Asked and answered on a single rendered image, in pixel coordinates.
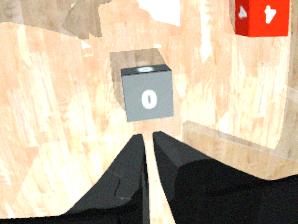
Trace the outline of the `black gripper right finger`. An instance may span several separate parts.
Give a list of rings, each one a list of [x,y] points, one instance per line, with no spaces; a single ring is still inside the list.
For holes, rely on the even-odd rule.
[[[265,180],[153,131],[158,176],[176,224],[294,224],[298,173]]]

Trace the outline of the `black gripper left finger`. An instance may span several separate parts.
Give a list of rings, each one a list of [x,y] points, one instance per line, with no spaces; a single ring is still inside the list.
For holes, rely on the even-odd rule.
[[[0,218],[0,224],[150,224],[150,185],[144,135],[133,133],[112,165],[59,216]]]

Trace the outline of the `red block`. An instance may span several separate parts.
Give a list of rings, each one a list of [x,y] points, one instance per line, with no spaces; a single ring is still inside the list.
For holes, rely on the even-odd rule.
[[[235,0],[235,32],[238,36],[289,35],[290,0]]]

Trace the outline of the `grey block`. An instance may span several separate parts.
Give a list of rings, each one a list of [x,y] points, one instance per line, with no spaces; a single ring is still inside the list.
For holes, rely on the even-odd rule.
[[[174,116],[173,71],[168,64],[121,68],[126,123]]]

